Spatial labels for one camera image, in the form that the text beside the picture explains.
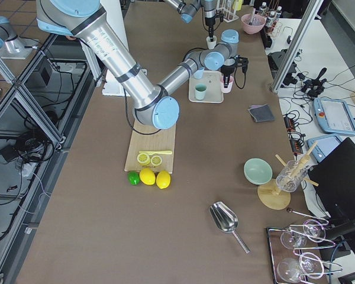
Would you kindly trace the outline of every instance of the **gray cloth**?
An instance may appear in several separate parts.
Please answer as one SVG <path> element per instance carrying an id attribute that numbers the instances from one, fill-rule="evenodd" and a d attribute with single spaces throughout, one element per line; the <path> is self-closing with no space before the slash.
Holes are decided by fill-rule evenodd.
<path id="1" fill-rule="evenodd" d="M 255 122 L 274 121 L 275 117 L 268 104 L 265 105 L 252 105 L 248 112 L 254 118 Z"/>

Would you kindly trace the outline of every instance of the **white cup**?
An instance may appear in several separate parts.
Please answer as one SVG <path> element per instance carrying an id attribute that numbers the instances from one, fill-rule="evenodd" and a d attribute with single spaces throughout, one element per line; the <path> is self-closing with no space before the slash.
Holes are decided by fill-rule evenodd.
<path id="1" fill-rule="evenodd" d="M 204 75 L 204 67 L 201 67 L 200 69 L 198 69 L 194 74 L 193 74 L 193 78 L 195 79 L 201 79 L 202 76 Z"/>
<path id="2" fill-rule="evenodd" d="M 195 86 L 195 98 L 199 101 L 202 101 L 205 98 L 206 85 L 197 84 Z"/>
<path id="3" fill-rule="evenodd" d="M 221 77 L 220 77 L 220 82 L 221 82 L 221 92 L 222 93 L 230 93 L 231 88 L 233 87 L 234 77 L 230 76 L 229 84 L 227 85 L 227 88 L 224 87 L 224 77 L 223 77 L 223 75 L 221 75 Z"/>
<path id="4" fill-rule="evenodd" d="M 217 37 L 213 35 L 213 41 L 211 41 L 210 37 L 206 37 L 206 44 L 208 46 L 208 49 L 213 49 L 217 44 Z"/>

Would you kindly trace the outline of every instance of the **metal scoop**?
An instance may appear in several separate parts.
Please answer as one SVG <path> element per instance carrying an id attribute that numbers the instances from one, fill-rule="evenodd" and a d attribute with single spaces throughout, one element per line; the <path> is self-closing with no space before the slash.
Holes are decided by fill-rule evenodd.
<path id="1" fill-rule="evenodd" d="M 232 233 L 234 237 L 237 239 L 239 244 L 242 246 L 246 253 L 249 253 L 250 250 L 235 231 L 238 226 L 238 218 L 232 210 L 229 209 L 223 202 L 219 201 L 214 203 L 209 207 L 211 211 L 213 220 L 217 227 L 225 233 Z"/>

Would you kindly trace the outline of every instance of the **gray floor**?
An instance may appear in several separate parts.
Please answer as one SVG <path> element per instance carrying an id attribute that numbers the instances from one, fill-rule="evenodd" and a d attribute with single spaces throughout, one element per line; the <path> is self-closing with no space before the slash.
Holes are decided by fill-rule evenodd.
<path id="1" fill-rule="evenodd" d="M 330 5 L 328 12 L 321 20 L 327 33 L 330 35 L 338 51 L 342 55 L 348 67 L 355 65 L 355 32 L 338 12 L 334 5 Z M 355 76 L 355 67 L 351 68 Z"/>

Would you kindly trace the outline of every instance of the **bowl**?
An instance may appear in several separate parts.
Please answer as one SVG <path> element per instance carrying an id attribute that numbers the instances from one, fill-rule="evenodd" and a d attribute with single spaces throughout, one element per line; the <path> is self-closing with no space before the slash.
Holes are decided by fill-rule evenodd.
<path id="1" fill-rule="evenodd" d="M 264 185 L 272 178 L 271 166 L 264 160 L 252 158 L 244 164 L 246 179 L 255 185 Z"/>
<path id="2" fill-rule="evenodd" d="M 246 34 L 256 34 L 258 33 L 265 25 L 266 18 L 255 14 L 253 23 L 258 23 L 258 25 L 249 25 L 251 14 L 246 14 L 241 17 L 242 28 Z"/>

